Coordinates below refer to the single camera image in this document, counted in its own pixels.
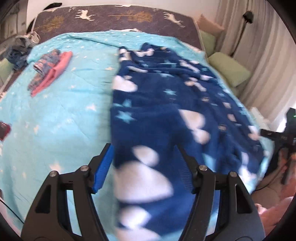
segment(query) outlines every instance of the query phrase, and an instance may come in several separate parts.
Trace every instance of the navy blue blanket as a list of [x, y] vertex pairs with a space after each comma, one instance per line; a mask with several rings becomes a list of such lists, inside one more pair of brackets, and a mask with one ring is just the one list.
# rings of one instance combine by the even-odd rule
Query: navy blue blanket
[[176, 144], [199, 164], [208, 157], [213, 171], [241, 177], [258, 172], [263, 148], [245, 111], [207, 67], [148, 43], [119, 53], [110, 110], [117, 236], [153, 240], [184, 228], [194, 199]]

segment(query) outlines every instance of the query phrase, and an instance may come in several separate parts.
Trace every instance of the blanket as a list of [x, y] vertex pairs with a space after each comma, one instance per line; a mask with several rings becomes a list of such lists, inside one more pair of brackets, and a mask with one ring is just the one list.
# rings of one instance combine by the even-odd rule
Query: blanket
[[[207, 64], [204, 52], [192, 49], [176, 38], [153, 34], [120, 31], [67, 33], [32, 49], [28, 67], [0, 100], [0, 119], [12, 128], [4, 142], [0, 143], [0, 189], [5, 202], [19, 216], [26, 217], [51, 170], [60, 173], [75, 171], [88, 164], [93, 156], [99, 155], [105, 144], [111, 141], [112, 80], [119, 70], [118, 49], [125, 46], [139, 50], [144, 42], [166, 46], [184, 59], [200, 62], [219, 76]], [[31, 98], [27, 87], [36, 74], [34, 63], [53, 49], [72, 51], [72, 60], [53, 84]], [[220, 77], [217, 81], [223, 89], [228, 89]], [[246, 111], [246, 117], [256, 126], [239, 100], [232, 93], [229, 96]], [[271, 141], [260, 141], [264, 149], [271, 153]], [[209, 167], [213, 166], [213, 158], [206, 154], [203, 157]], [[267, 166], [266, 157], [257, 176], [245, 183], [249, 192], [254, 190]], [[110, 168], [103, 188], [93, 196], [101, 223], [112, 241], [117, 240], [114, 226], [118, 210], [113, 195], [113, 169]], [[72, 191], [68, 192], [68, 205], [72, 229], [80, 234]], [[180, 231], [171, 233], [167, 240], [177, 240]]]
[[205, 154], [213, 171], [236, 171], [244, 182], [256, 177], [264, 149], [245, 110], [206, 66], [148, 43], [119, 53], [111, 108], [117, 236], [154, 240], [184, 228], [194, 199], [177, 144], [199, 164], [209, 165]]

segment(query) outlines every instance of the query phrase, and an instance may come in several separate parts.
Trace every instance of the metal bolt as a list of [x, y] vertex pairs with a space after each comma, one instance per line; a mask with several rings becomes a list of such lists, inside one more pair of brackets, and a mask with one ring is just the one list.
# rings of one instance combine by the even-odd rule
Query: metal bolt
[[230, 176], [237, 177], [237, 173], [236, 172], [230, 172]]
[[49, 173], [49, 175], [50, 175], [51, 177], [55, 177], [57, 174], [58, 174], [57, 171], [51, 171], [51, 172]]
[[207, 166], [206, 166], [206, 165], [200, 165], [200, 166], [199, 166], [199, 169], [200, 169], [201, 171], [206, 171], [206, 170], [207, 170]]
[[86, 172], [89, 169], [87, 165], [84, 165], [80, 168], [81, 171]]

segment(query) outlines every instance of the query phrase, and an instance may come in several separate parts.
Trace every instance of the green pillow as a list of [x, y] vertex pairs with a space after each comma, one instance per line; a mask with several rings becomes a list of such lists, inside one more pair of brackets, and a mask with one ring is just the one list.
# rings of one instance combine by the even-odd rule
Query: green pillow
[[14, 64], [10, 63], [6, 58], [0, 62], [0, 86], [5, 84], [8, 76], [13, 70]]
[[208, 60], [210, 65], [220, 72], [232, 87], [237, 87], [251, 76], [250, 71], [221, 52], [214, 53]]
[[216, 46], [216, 37], [202, 30], [200, 30], [200, 35], [205, 47], [205, 52], [209, 57], [214, 53], [215, 46]]

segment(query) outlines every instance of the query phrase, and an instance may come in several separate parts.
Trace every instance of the red object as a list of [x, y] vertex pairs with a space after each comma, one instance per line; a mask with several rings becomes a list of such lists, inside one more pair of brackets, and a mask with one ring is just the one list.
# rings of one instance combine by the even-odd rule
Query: red object
[[72, 55], [73, 53], [71, 51], [64, 52], [61, 54], [60, 61], [58, 62], [58, 64], [48, 72], [42, 83], [31, 92], [31, 97], [34, 97], [39, 92], [47, 88], [52, 82], [55, 81], [55, 79], [57, 79], [65, 71], [72, 58]]
[[5, 137], [10, 133], [10, 125], [0, 121], [0, 141], [3, 141]]

